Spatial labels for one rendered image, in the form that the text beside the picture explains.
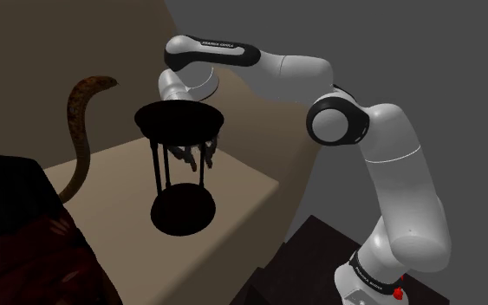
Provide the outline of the dark robot stand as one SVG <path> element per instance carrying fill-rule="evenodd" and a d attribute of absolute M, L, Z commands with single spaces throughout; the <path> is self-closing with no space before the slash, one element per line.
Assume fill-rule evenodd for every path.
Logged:
<path fill-rule="evenodd" d="M 264 268 L 256 269 L 229 305 L 451 305 L 410 275 L 381 284 L 366 273 L 377 256 L 393 263 L 385 225 L 379 221 L 360 245 L 315 216 L 283 243 Z"/>

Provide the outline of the black two-disc pillar stand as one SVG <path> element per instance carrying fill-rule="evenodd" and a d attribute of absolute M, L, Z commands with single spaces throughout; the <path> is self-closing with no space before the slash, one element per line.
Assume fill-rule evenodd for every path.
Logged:
<path fill-rule="evenodd" d="M 140 108 L 134 122 L 149 140 L 157 196 L 150 218 L 161 232 L 175 237 L 190 236 L 214 219 L 216 204 L 205 188 L 205 144 L 217 137 L 224 116 L 215 107 L 199 101 L 156 101 Z M 198 182 L 173 183 L 169 146 L 196 146 Z"/>

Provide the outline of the brown snake figure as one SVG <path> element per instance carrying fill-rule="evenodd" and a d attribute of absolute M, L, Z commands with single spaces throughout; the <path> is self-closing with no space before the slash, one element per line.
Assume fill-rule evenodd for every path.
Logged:
<path fill-rule="evenodd" d="M 118 81 L 111 76 L 94 75 L 78 81 L 70 91 L 66 106 L 67 123 L 76 164 L 71 179 L 59 193 L 59 199 L 63 204 L 81 189 L 90 167 L 91 152 L 86 130 L 88 103 L 96 94 L 117 85 Z"/>

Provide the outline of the beige sofa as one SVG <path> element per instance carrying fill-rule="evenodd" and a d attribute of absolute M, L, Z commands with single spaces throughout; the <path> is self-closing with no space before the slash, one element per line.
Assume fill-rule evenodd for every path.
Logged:
<path fill-rule="evenodd" d="M 174 32 L 164 0 L 0 0 L 0 155 L 36 160 L 63 188 L 75 165 L 69 91 L 113 76 L 88 106 L 91 167 L 68 211 L 124 305 L 229 305 L 282 243 L 318 147 L 305 107 L 259 98 L 218 68 L 211 104 L 225 123 L 205 174 L 216 216 L 194 236 L 159 232 L 152 152 L 133 117 L 159 99 Z"/>

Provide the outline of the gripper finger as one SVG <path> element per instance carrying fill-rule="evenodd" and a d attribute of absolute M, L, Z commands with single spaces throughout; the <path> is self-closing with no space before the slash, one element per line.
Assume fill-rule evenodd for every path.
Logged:
<path fill-rule="evenodd" d="M 170 153 L 178 160 L 183 160 L 185 163 L 189 164 L 193 172 L 197 171 L 197 163 L 192 155 L 192 147 L 184 146 L 169 146 L 168 150 Z"/>
<path fill-rule="evenodd" d="M 218 146 L 218 138 L 214 137 L 210 141 L 207 141 L 205 144 L 204 152 L 205 152 L 205 163 L 209 168 L 213 166 L 213 155 L 217 150 Z"/>

